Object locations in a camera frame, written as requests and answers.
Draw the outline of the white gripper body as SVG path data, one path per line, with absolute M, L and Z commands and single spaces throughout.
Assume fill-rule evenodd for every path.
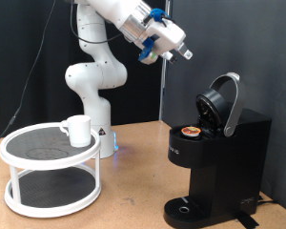
M 152 20 L 146 29 L 149 37 L 155 37 L 153 51 L 158 55 L 171 50 L 179 51 L 184 46 L 185 32 L 172 20 L 163 19 L 161 22 Z

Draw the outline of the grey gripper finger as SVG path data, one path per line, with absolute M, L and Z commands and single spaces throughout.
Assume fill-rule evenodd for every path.
M 193 57 L 193 53 L 187 48 L 184 43 L 182 43 L 178 47 L 178 52 L 187 60 L 190 60 Z
M 171 52 L 164 52 L 163 58 L 168 60 L 172 64 L 176 62 L 176 57 Z

